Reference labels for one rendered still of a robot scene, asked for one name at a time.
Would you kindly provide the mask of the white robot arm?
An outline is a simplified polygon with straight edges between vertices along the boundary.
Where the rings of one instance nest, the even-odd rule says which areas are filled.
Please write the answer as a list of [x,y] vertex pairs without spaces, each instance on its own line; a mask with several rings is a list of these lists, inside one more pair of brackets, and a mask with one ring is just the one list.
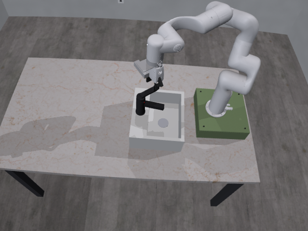
[[179,52],[184,48],[184,41],[176,32],[189,29],[201,34],[226,24],[241,31],[236,37],[228,58],[228,66],[244,72],[247,76],[231,70],[221,71],[214,94],[206,103],[206,111],[213,117],[222,117],[227,110],[232,91],[247,95],[260,69],[261,60],[249,54],[259,31],[258,20],[251,14],[234,9],[229,5],[213,1],[206,6],[205,12],[198,16],[181,16],[162,24],[157,34],[147,40],[147,55],[142,61],[134,61],[134,66],[143,76],[149,77],[148,70],[162,67],[164,53]]

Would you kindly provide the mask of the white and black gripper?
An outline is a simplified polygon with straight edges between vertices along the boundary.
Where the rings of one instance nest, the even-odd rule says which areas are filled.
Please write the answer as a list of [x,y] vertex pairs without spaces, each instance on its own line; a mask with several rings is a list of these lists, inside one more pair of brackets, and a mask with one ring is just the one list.
[[[159,87],[163,86],[163,79],[164,79],[164,66],[162,67],[153,67],[153,69],[148,70],[149,77],[146,78],[146,82],[153,81],[154,82],[154,89],[153,91],[159,90]],[[158,82],[158,83],[157,83]]]

